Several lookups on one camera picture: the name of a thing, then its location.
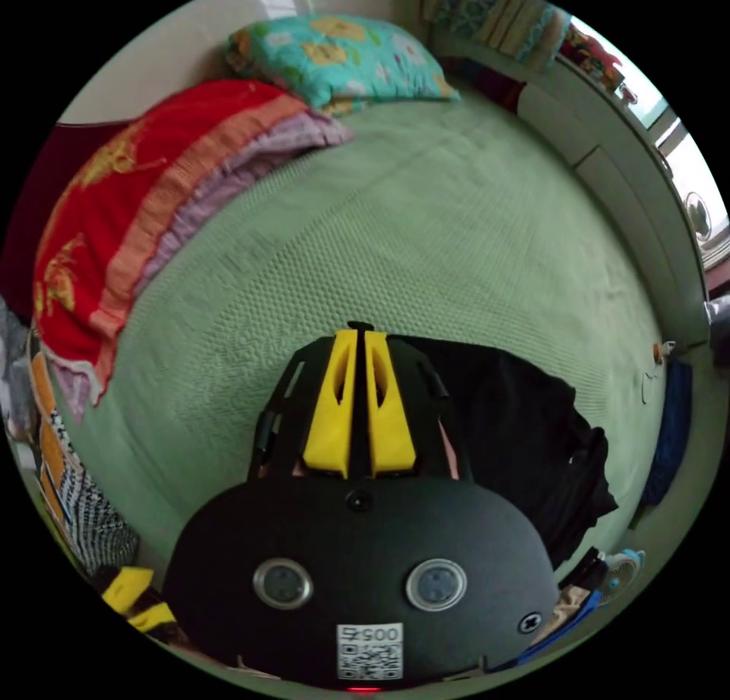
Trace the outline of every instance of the yellow plastic part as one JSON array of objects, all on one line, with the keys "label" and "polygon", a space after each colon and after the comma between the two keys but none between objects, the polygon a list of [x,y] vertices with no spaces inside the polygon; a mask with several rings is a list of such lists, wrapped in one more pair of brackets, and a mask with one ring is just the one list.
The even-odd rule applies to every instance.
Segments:
[{"label": "yellow plastic part", "polygon": [[102,598],[118,614],[128,612],[135,601],[149,588],[153,572],[150,569],[123,568],[104,591]]},{"label": "yellow plastic part", "polygon": [[129,623],[140,632],[151,632],[160,624],[174,624],[175,617],[166,603],[156,603],[153,607],[132,617]]},{"label": "yellow plastic part", "polygon": [[[412,470],[416,461],[416,450],[408,429],[401,392],[395,380],[385,333],[365,333],[365,358],[373,477],[382,472]],[[378,388],[382,394],[380,406]]]},{"label": "yellow plastic part", "polygon": [[357,331],[339,331],[335,335],[303,454],[304,464],[310,470],[339,472],[345,479],[350,464],[356,358]]}]

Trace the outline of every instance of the blue fan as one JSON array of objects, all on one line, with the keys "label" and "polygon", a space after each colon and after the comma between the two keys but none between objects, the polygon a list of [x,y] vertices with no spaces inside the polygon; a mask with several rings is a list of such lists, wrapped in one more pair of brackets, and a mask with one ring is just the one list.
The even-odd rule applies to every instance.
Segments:
[{"label": "blue fan", "polygon": [[645,551],[628,549],[621,553],[615,553],[613,556],[605,556],[603,558],[608,564],[608,573],[601,587],[598,589],[602,594],[601,600],[598,603],[600,607],[611,603],[611,601],[618,598],[635,582],[644,566],[645,558]]}]

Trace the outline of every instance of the fabric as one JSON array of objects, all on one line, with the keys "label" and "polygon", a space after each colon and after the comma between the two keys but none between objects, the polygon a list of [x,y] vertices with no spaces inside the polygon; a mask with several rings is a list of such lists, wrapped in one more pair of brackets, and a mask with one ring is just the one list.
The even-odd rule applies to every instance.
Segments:
[{"label": "fabric", "polygon": [[567,586],[560,592],[560,599],[555,604],[553,616],[550,621],[543,625],[530,647],[539,645],[547,637],[556,632],[560,627],[565,626],[579,611],[591,595],[590,591],[580,586]]},{"label": "fabric", "polygon": [[71,374],[60,382],[76,419],[109,384],[141,288],[202,224],[294,154],[349,137],[275,87],[217,81],[165,100],[94,154],[51,214],[33,281],[34,322]]},{"label": "fabric", "polygon": [[502,348],[570,383],[605,430],[619,505],[574,560],[619,542],[662,418],[662,381],[641,404],[647,344],[662,341],[651,302],[561,158],[452,83],[460,104],[373,105],[347,118],[352,144],[234,198],[136,301],[99,406],[77,425],[59,398],[80,459],[163,561],[195,511],[246,478],[292,353],[350,320]]},{"label": "fabric", "polygon": [[608,574],[608,564],[596,548],[591,548],[578,565],[560,582],[560,589],[577,586],[596,591]]},{"label": "fabric", "polygon": [[422,15],[538,72],[552,66],[571,18],[543,0],[424,0]]},{"label": "fabric", "polygon": [[556,569],[618,507],[603,429],[576,411],[575,389],[511,353],[402,339],[428,356],[451,395],[474,481],[530,520]]},{"label": "fabric", "polygon": [[46,360],[37,333],[32,329],[28,337],[28,359],[39,411],[38,427],[30,446],[47,514],[87,575],[91,576],[102,565],[127,565],[135,558],[139,538],[79,461],[56,409]]},{"label": "fabric", "polygon": [[226,60],[243,77],[260,77],[337,114],[369,101],[459,98],[411,34],[356,16],[258,22],[230,36]]},{"label": "fabric", "polygon": [[547,635],[542,641],[530,647],[516,662],[516,664],[524,664],[529,662],[538,652],[542,652],[544,649],[554,644],[556,641],[564,637],[568,632],[576,628],[587,616],[590,616],[598,604],[601,601],[601,592],[593,591],[587,599],[585,599],[577,612],[573,613],[573,607],[566,610],[565,607],[558,609],[560,614],[570,613],[571,616],[567,618],[567,621],[561,623],[556,629],[554,629],[549,635]]},{"label": "fabric", "polygon": [[656,452],[641,496],[643,505],[658,505],[669,491],[684,459],[692,423],[692,366],[670,360],[666,366],[664,413]]},{"label": "fabric", "polygon": [[488,99],[517,114],[519,95],[525,89],[526,82],[518,82],[466,57],[450,56],[439,61],[445,71],[464,78]]},{"label": "fabric", "polygon": [[33,263],[51,211],[92,153],[129,121],[54,125],[21,189],[0,252],[0,296],[25,325],[33,319]]},{"label": "fabric", "polygon": [[36,409],[28,378],[28,328],[0,297],[0,413],[14,439],[32,433]]}]

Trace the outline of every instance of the floral pattern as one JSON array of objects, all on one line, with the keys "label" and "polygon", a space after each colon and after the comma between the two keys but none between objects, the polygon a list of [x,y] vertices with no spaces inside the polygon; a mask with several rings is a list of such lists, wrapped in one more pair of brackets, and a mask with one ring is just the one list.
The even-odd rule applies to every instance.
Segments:
[{"label": "floral pattern", "polygon": [[331,114],[368,101],[459,99],[426,48],[385,21],[345,15],[262,21],[229,37],[226,59],[240,77],[267,81]]}]

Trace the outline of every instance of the blue cloth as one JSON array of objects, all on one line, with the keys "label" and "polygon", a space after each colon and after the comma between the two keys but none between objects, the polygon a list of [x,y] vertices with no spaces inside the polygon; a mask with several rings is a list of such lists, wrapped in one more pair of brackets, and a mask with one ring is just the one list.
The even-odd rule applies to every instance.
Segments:
[{"label": "blue cloth", "polygon": [[536,644],[534,647],[530,647],[524,654],[521,654],[517,659],[517,664],[524,664],[529,662],[538,652],[542,652],[546,647],[549,647],[561,637],[564,637],[568,632],[574,629],[580,624],[589,614],[593,613],[593,610],[598,606],[598,602],[601,600],[603,594],[600,591],[594,591],[585,601],[580,608],[580,611],[569,621],[563,624],[556,632],[549,634],[545,639]]},{"label": "blue cloth", "polygon": [[658,505],[667,494],[684,459],[691,423],[692,366],[670,361],[667,365],[662,426],[649,479],[641,496],[642,505]]}]

